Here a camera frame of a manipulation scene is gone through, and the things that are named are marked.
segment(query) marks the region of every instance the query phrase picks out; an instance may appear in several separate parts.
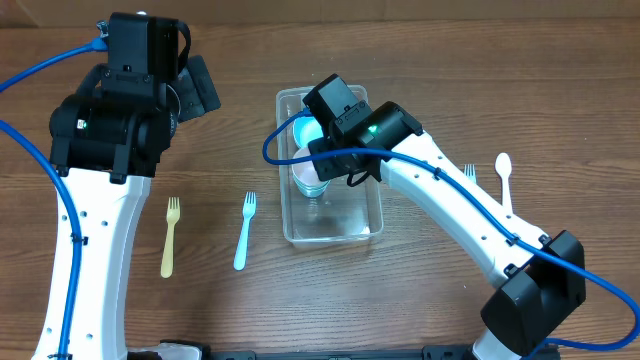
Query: blue hose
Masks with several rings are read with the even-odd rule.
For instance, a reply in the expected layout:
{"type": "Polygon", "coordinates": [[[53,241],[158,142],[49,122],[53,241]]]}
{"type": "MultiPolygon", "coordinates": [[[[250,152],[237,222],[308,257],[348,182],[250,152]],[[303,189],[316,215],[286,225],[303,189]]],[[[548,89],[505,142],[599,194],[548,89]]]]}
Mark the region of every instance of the blue hose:
{"type": "MultiPolygon", "coordinates": [[[[434,167],[433,165],[430,165],[426,162],[420,161],[414,157],[411,156],[407,156],[404,154],[400,154],[400,153],[396,153],[393,151],[388,151],[388,150],[378,150],[378,149],[364,149],[364,148],[348,148],[348,149],[338,149],[338,150],[333,150],[333,151],[327,151],[324,153],[320,153],[320,154],[315,154],[315,155],[310,155],[310,156],[305,156],[305,157],[301,157],[301,158],[296,158],[296,159],[288,159],[288,160],[276,160],[276,159],[272,159],[269,157],[269,153],[268,153],[268,149],[269,149],[269,143],[271,143],[271,141],[273,141],[273,139],[278,136],[278,134],[280,134],[287,126],[289,126],[289,124],[291,124],[292,122],[294,122],[296,119],[300,118],[300,117],[305,117],[305,116],[312,116],[311,112],[309,111],[308,108],[305,108],[304,110],[300,111],[299,113],[293,115],[291,118],[289,118],[287,121],[285,121],[282,125],[280,125],[278,127],[278,129],[276,129],[276,131],[274,131],[271,135],[269,135],[269,137],[267,137],[267,139],[264,141],[264,145],[262,146],[262,157],[265,159],[266,162],[268,162],[269,164],[272,165],[293,165],[293,164],[298,164],[298,163],[302,163],[302,162],[307,162],[307,161],[318,161],[318,160],[325,160],[325,159],[329,159],[329,158],[333,158],[336,156],[345,156],[345,155],[368,155],[368,156],[377,156],[377,157],[382,157],[382,158],[395,158],[410,164],[413,164],[419,168],[425,169],[431,173],[434,173],[436,171],[436,167],[434,167]]],[[[638,335],[640,335],[640,307],[638,307],[638,304],[629,296],[627,295],[624,291],[620,290],[619,288],[617,288],[616,286],[614,286],[613,284],[609,283],[608,281],[602,279],[601,277],[587,271],[584,270],[582,268],[580,268],[579,266],[576,266],[574,264],[571,264],[568,261],[565,261],[563,259],[560,259],[556,256],[550,255],[542,250],[536,249],[535,247],[523,242],[523,241],[518,241],[517,236],[512,234],[511,232],[509,232],[509,230],[507,230],[483,205],[482,203],[480,203],[475,197],[473,197],[473,195],[471,195],[471,193],[469,193],[469,191],[467,191],[467,189],[465,189],[462,185],[460,185],[457,181],[455,181],[454,179],[452,179],[449,175],[447,175],[445,172],[441,171],[438,174],[438,177],[441,178],[442,180],[444,180],[446,183],[448,183],[449,185],[451,185],[451,187],[453,187],[454,189],[456,189],[462,196],[464,196],[486,219],[487,221],[489,221],[502,235],[504,235],[507,239],[512,240],[515,242],[516,245],[520,246],[521,248],[523,248],[524,250],[530,252],[531,254],[533,254],[534,256],[537,256],[543,260],[549,261],[555,265],[558,265],[560,267],[563,267],[571,272],[574,272],[580,276],[582,276],[585,279],[588,279],[592,282],[594,282],[596,285],[604,288],[605,290],[609,291],[610,293],[612,293],[613,295],[617,296],[618,298],[620,298],[622,301],[624,301],[629,308],[633,311],[633,314],[635,316],[635,323],[633,326],[633,329],[631,330],[631,332],[629,332],[629,334],[627,336],[625,336],[624,338],[622,338],[619,341],[613,342],[613,343],[609,343],[609,344],[589,344],[589,343],[582,343],[582,342],[575,342],[575,341],[570,341],[570,340],[564,340],[564,339],[555,339],[555,338],[547,338],[545,339],[543,342],[541,342],[538,347],[536,347],[536,349],[529,355],[529,357],[532,357],[539,349],[543,348],[544,346],[546,346],[547,344],[556,344],[556,345],[562,345],[562,346],[568,346],[568,347],[573,347],[573,348],[577,348],[577,349],[584,349],[584,350],[590,350],[590,351],[613,351],[613,350],[619,350],[627,345],[629,345],[631,342],[633,342],[638,335]]]]}
{"type": "MultiPolygon", "coordinates": [[[[0,84],[0,93],[7,90],[12,85],[24,80],[25,78],[37,73],[38,71],[45,69],[53,64],[56,64],[64,59],[70,57],[92,52],[92,51],[107,51],[107,44],[101,38],[95,38],[90,43],[81,46],[77,49],[73,49],[64,52],[60,55],[54,56],[49,60],[43,61],[32,68],[29,68],[22,73],[12,77],[11,79],[0,84]]],[[[73,204],[73,199],[69,194],[69,191],[65,187],[64,183],[58,176],[56,170],[51,166],[49,160],[33,145],[22,136],[17,130],[12,128],[6,122],[0,120],[0,130],[3,130],[10,137],[12,137],[18,144],[20,144],[33,158],[42,166],[44,171],[49,175],[49,178],[53,182],[53,185],[58,190],[60,198],[64,203],[64,206],[69,214],[69,221],[71,222],[71,233],[76,239],[82,239],[82,232],[80,230],[80,220],[78,219],[78,212],[73,204]]],[[[62,328],[60,331],[60,343],[58,345],[59,356],[66,356],[69,349],[69,337],[71,333],[71,322],[73,321],[73,309],[76,303],[76,294],[78,292],[78,280],[80,278],[80,265],[82,264],[82,242],[73,243],[73,259],[71,260],[71,273],[69,275],[69,288],[67,290],[67,298],[65,302],[64,315],[62,318],[62,328]]]]}

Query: plastic fork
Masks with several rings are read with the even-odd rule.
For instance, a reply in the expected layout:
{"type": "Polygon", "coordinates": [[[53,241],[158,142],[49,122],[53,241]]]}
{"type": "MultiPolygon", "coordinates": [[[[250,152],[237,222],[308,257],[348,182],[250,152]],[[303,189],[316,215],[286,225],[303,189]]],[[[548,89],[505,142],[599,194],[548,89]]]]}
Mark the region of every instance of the plastic fork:
{"type": "Polygon", "coordinates": [[[244,198],[244,207],[242,208],[242,216],[244,221],[242,222],[242,232],[240,232],[240,239],[238,239],[238,249],[236,250],[236,257],[233,259],[233,268],[240,271],[244,269],[247,264],[247,250],[249,248],[249,224],[251,219],[256,214],[256,193],[250,191],[244,198]]]}
{"type": "Polygon", "coordinates": [[[464,175],[469,178],[474,184],[478,183],[476,179],[476,165],[475,164],[466,164],[464,166],[464,175]]]}
{"type": "Polygon", "coordinates": [[[160,275],[165,279],[173,273],[173,234],[178,220],[180,220],[180,199],[170,197],[167,207],[167,240],[164,243],[160,267],[160,275]]]}

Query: white cup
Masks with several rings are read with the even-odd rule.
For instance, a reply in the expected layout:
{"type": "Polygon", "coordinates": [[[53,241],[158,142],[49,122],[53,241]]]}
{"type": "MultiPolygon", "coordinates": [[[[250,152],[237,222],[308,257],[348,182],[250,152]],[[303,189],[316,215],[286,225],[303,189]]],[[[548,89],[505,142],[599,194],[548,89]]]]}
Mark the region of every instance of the white cup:
{"type": "MultiPolygon", "coordinates": [[[[295,155],[293,155],[293,158],[297,159],[309,155],[311,155],[309,148],[304,147],[298,150],[295,155]]],[[[322,195],[331,182],[320,181],[320,179],[318,179],[318,173],[311,161],[293,164],[291,165],[291,170],[293,172],[293,180],[296,182],[296,185],[298,185],[298,189],[302,195],[306,197],[314,198],[322,195]]]]}

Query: spoon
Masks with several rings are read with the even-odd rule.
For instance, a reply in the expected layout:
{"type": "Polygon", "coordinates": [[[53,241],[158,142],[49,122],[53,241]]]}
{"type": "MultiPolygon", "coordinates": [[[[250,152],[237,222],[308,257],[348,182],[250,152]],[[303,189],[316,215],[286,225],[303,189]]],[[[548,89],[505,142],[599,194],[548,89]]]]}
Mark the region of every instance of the spoon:
{"type": "Polygon", "coordinates": [[[496,172],[502,179],[502,207],[509,214],[513,214],[513,206],[511,205],[511,192],[509,191],[509,176],[511,175],[511,159],[509,154],[500,153],[496,158],[496,172]]]}

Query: blue cable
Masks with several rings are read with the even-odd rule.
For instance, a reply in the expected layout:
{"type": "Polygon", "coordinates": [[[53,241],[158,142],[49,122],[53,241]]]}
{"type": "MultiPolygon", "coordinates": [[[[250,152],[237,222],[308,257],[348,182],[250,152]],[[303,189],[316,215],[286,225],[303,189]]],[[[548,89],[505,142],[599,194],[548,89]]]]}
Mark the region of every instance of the blue cable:
{"type": "MultiPolygon", "coordinates": [[[[49,60],[43,61],[32,68],[29,68],[22,73],[12,77],[11,79],[0,84],[0,93],[7,90],[12,85],[18,83],[21,80],[37,73],[38,71],[45,69],[53,64],[56,64],[64,59],[68,59],[72,56],[79,54],[92,52],[92,51],[107,51],[107,44],[101,38],[95,38],[90,43],[81,46],[77,49],[73,49],[64,52],[60,55],[54,56],[49,60]]],[[[17,130],[12,128],[6,122],[0,120],[0,130],[3,130],[10,137],[12,137],[18,144],[20,144],[27,152],[33,156],[33,158],[42,166],[44,171],[49,175],[49,178],[53,182],[53,185],[58,190],[60,198],[64,203],[64,207],[69,214],[69,221],[71,222],[71,233],[76,239],[82,239],[82,231],[80,230],[80,219],[78,219],[78,212],[73,204],[73,199],[69,194],[66,186],[58,176],[58,173],[49,163],[49,160],[33,145],[22,136],[17,130]]],[[[60,331],[60,343],[58,345],[57,355],[65,356],[69,349],[69,336],[71,333],[71,322],[73,321],[73,309],[76,303],[76,294],[78,292],[78,280],[80,278],[80,265],[82,264],[82,242],[76,241],[73,243],[73,259],[71,260],[71,273],[69,275],[69,288],[67,290],[67,299],[64,307],[64,315],[62,318],[62,328],[60,331]]]]}
{"type": "MultiPolygon", "coordinates": [[[[305,116],[312,116],[311,112],[309,111],[308,108],[305,108],[304,110],[300,111],[299,113],[293,115],[291,118],[289,118],[287,121],[285,121],[282,125],[280,125],[278,127],[278,129],[276,129],[276,131],[274,131],[271,135],[269,135],[269,137],[267,137],[267,139],[264,141],[264,145],[262,146],[262,157],[265,159],[266,162],[268,162],[269,164],[272,165],[278,165],[278,166],[283,166],[283,165],[293,165],[293,164],[298,164],[298,163],[302,163],[302,162],[307,162],[307,161],[318,161],[318,160],[325,160],[325,159],[330,159],[336,156],[345,156],[345,155],[368,155],[368,156],[377,156],[377,157],[382,157],[382,158],[395,158],[410,164],[413,164],[417,167],[420,167],[422,169],[425,169],[431,173],[435,173],[436,171],[436,167],[434,167],[433,165],[430,165],[426,162],[420,161],[414,157],[408,156],[408,155],[404,155],[404,154],[400,154],[400,153],[396,153],[393,151],[388,151],[388,150],[378,150],[378,149],[365,149],[365,148],[348,148],[348,149],[338,149],[338,150],[333,150],[333,151],[327,151],[324,153],[320,153],[320,154],[315,154],[315,155],[310,155],[310,156],[305,156],[305,157],[301,157],[301,158],[296,158],[296,159],[288,159],[288,160],[276,160],[276,159],[272,159],[269,157],[268,154],[268,148],[269,148],[269,143],[271,143],[271,141],[273,141],[273,139],[278,136],[278,134],[280,134],[287,126],[289,126],[289,124],[291,124],[292,122],[294,122],[296,119],[300,118],[300,117],[305,117],[305,116]]],[[[447,175],[447,173],[445,173],[444,171],[440,171],[438,173],[438,177],[442,180],[444,180],[446,183],[448,183],[451,187],[453,187],[454,189],[456,189],[462,196],[464,196],[486,219],[487,221],[489,221],[502,235],[504,235],[507,239],[514,241],[516,245],[520,246],[522,249],[530,252],[531,254],[533,254],[534,256],[537,256],[543,260],[546,260],[548,262],[553,263],[554,265],[563,267],[573,273],[578,274],[579,276],[582,276],[585,279],[588,279],[590,281],[592,281],[593,283],[595,283],[596,285],[604,288],[605,290],[609,291],[610,293],[612,293],[613,295],[617,296],[618,298],[620,298],[622,301],[624,301],[629,308],[633,311],[633,314],[635,316],[635,323],[633,326],[633,329],[629,332],[629,334],[627,336],[625,336],[624,338],[622,338],[619,341],[613,342],[613,343],[609,343],[609,344],[590,344],[590,343],[582,343],[582,342],[575,342],[575,341],[570,341],[570,340],[564,340],[564,339],[556,339],[556,338],[547,338],[545,339],[543,342],[541,342],[538,347],[536,347],[536,349],[527,357],[527,358],[531,358],[533,357],[533,355],[541,348],[543,348],[544,346],[546,346],[547,344],[556,344],[556,345],[562,345],[562,346],[567,346],[567,347],[573,347],[573,348],[577,348],[577,349],[584,349],[584,350],[590,350],[590,351],[613,351],[613,350],[618,350],[621,349],[627,345],[629,345],[631,342],[633,342],[638,335],[640,335],[640,307],[638,307],[638,304],[629,296],[627,295],[624,291],[620,290],[618,287],[616,287],[615,285],[609,283],[608,281],[602,279],[601,277],[580,268],[579,266],[576,266],[566,260],[560,259],[556,256],[550,255],[542,250],[536,249],[535,247],[523,242],[523,241],[518,241],[518,238],[516,235],[512,234],[511,232],[509,232],[509,230],[507,230],[483,205],[482,203],[480,203],[475,197],[473,197],[473,195],[471,195],[471,193],[469,193],[469,191],[467,191],[467,189],[465,189],[462,185],[460,185],[457,181],[455,181],[454,179],[452,179],[449,175],[447,175]]]]}

